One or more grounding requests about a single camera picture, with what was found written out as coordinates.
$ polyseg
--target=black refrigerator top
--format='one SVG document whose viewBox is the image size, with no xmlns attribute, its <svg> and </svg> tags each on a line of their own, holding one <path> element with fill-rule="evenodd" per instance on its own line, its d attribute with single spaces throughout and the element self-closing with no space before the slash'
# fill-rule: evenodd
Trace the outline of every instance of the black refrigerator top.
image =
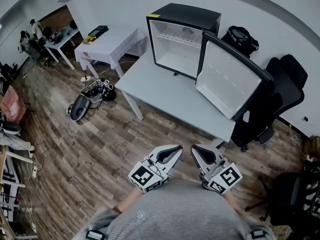
<svg viewBox="0 0 320 240">
<path fill-rule="evenodd" d="M 176 23 L 213 31 L 220 24 L 221 13 L 190 5 L 169 3 L 148 15 L 149 20 Z"/>
</svg>

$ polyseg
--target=black office chair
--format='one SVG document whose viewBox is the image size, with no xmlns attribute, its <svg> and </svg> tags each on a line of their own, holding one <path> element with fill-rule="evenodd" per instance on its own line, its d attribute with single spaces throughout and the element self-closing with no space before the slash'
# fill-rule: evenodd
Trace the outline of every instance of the black office chair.
<svg viewBox="0 0 320 240">
<path fill-rule="evenodd" d="M 272 75 L 273 81 L 249 107 L 249 121 L 240 118 L 231 136 L 243 152 L 248 150 L 247 144 L 253 140 L 261 144 L 267 142 L 275 133 L 271 125 L 276 117 L 305 98 L 303 87 L 308 74 L 292 55 L 272 58 L 266 70 Z"/>
<path fill-rule="evenodd" d="M 301 173 L 282 173 L 275 179 L 272 189 L 262 177 L 259 180 L 267 192 L 267 198 L 253 206 L 247 206 L 246 211 L 267 204 L 265 216 L 260 217 L 261 221 L 265 221 L 270 214 L 273 226 L 288 225 L 296 237 L 311 237 L 319 233 L 319 168 Z"/>
</svg>

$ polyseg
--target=pink chair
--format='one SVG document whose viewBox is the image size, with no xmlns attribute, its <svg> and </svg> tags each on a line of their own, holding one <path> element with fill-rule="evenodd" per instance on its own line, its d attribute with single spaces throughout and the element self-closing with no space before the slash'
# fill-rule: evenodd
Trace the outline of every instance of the pink chair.
<svg viewBox="0 0 320 240">
<path fill-rule="evenodd" d="M 26 106 L 22 98 L 18 96 L 15 89 L 10 85 L 6 91 L 0 109 L 8 122 L 19 124 L 26 112 Z"/>
</svg>

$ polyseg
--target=yellow sticker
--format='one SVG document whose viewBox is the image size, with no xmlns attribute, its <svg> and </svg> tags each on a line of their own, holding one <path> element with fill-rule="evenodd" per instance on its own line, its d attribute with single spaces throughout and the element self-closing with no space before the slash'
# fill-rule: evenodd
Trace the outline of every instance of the yellow sticker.
<svg viewBox="0 0 320 240">
<path fill-rule="evenodd" d="M 148 17 L 158 18 L 158 17 L 160 17 L 160 15 L 159 14 L 149 14 Z"/>
</svg>

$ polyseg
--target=tablecloth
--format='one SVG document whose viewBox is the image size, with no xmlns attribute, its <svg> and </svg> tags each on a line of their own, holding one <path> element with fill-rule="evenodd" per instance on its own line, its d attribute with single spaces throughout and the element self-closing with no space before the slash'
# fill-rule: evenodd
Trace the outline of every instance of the tablecloth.
<svg viewBox="0 0 320 240">
<path fill-rule="evenodd" d="M 80 44 L 75 50 L 75 60 L 87 69 L 84 59 L 119 66 L 119 59 L 136 43 L 143 42 L 144 33 L 134 27 L 113 27 L 98 37 L 92 44 Z"/>
</svg>

